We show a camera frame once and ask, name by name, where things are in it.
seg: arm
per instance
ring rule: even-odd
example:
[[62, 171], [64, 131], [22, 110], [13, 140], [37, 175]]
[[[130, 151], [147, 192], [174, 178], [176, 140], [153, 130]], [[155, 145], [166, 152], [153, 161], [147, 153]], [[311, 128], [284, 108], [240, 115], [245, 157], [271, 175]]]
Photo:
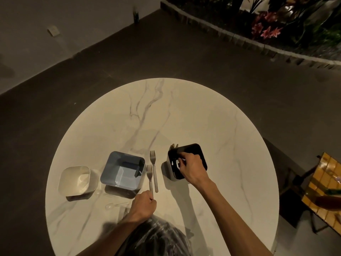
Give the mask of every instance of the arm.
[[115, 255], [132, 231], [149, 219], [155, 209], [156, 200], [149, 190], [136, 195], [128, 215], [105, 238], [97, 240], [77, 256]]
[[210, 180], [199, 155], [181, 153], [180, 172], [194, 185], [210, 207], [231, 256], [271, 256], [272, 253], [259, 240], [249, 226], [225, 200]]

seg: tiled table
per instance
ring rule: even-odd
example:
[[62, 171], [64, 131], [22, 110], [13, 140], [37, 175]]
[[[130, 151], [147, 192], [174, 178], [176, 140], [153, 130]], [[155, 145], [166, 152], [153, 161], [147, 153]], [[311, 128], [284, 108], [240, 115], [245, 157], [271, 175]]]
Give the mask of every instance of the tiled table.
[[[101, 183], [86, 200], [58, 193], [61, 172], [85, 165], [103, 171], [112, 151], [156, 152], [159, 192], [155, 215], [187, 235], [194, 255], [229, 255], [215, 218], [186, 180], [163, 176], [171, 144], [198, 143], [208, 175], [223, 196], [270, 249], [279, 217], [278, 184], [269, 151], [255, 126], [232, 102], [202, 85], [155, 78], [121, 86], [92, 103], [70, 126], [53, 158], [46, 187], [46, 220], [57, 256], [73, 256], [115, 224], [132, 199], [113, 196]], [[149, 189], [145, 178], [140, 192]]]
[[335, 211], [328, 211], [321, 207], [318, 207], [311, 201], [311, 196], [313, 196], [312, 191], [321, 196], [325, 195], [324, 189], [341, 189], [341, 185], [334, 179], [330, 174], [326, 172], [330, 170], [335, 176], [341, 176], [341, 164], [335, 159], [330, 157], [328, 154], [324, 153], [320, 159], [320, 162], [309, 182], [306, 195], [303, 196], [302, 201], [318, 215], [326, 224], [333, 228], [337, 233], [341, 235], [341, 224], [335, 217]]

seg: plastic wrap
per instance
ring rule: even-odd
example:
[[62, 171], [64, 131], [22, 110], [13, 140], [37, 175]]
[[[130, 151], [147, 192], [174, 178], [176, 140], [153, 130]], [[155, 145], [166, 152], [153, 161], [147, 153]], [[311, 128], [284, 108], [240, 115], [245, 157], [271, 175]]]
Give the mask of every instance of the plastic wrap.
[[190, 256], [186, 236], [167, 221], [152, 216], [139, 225], [122, 244], [116, 256]]

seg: hand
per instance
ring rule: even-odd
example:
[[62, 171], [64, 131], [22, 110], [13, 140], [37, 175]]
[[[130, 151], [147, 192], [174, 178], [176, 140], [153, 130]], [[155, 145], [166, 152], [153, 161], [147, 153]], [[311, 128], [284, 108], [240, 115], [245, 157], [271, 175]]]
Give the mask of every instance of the hand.
[[142, 224], [149, 219], [156, 210], [156, 200], [153, 199], [153, 194], [146, 190], [141, 194], [137, 194], [133, 200], [132, 206], [126, 220]]
[[210, 178], [202, 165], [200, 155], [185, 152], [180, 154], [186, 159], [186, 165], [181, 158], [178, 159], [180, 162], [180, 172], [189, 183], [199, 189], [202, 185], [210, 181]]

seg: planter border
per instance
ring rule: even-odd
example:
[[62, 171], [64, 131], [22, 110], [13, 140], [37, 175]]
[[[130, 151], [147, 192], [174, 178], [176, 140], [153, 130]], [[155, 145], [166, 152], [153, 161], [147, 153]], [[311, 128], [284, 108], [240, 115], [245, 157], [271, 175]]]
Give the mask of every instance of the planter border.
[[177, 8], [174, 4], [169, 3], [166, 0], [161, 1], [161, 9], [173, 15], [179, 21], [185, 24], [196, 26], [204, 32], [218, 36], [219, 38], [232, 42], [236, 46], [243, 47], [248, 50], [256, 51], [262, 55], [266, 55], [271, 58], [272, 61], [279, 60], [285, 61], [295, 65], [305, 65], [311, 68], [326, 68], [332, 70], [341, 71], [341, 61], [322, 59], [317, 57], [310, 57], [307, 55], [300, 55], [289, 51], [284, 51], [260, 42], [254, 41], [238, 34], [234, 34], [227, 30], [221, 29], [207, 21], [198, 19], [183, 10]]

